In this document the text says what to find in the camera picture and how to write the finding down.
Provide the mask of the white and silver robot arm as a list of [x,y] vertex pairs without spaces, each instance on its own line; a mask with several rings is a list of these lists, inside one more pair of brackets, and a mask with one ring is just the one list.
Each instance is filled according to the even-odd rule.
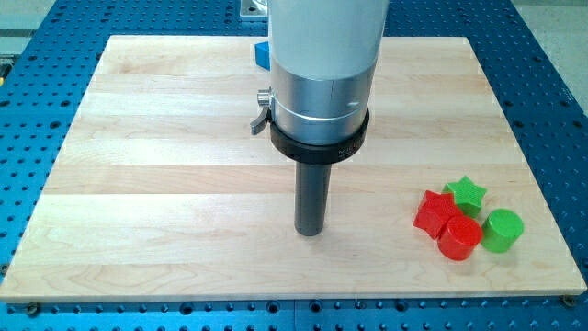
[[368,100],[388,0],[269,0],[270,87],[258,95],[271,142],[303,164],[353,155],[369,123]]

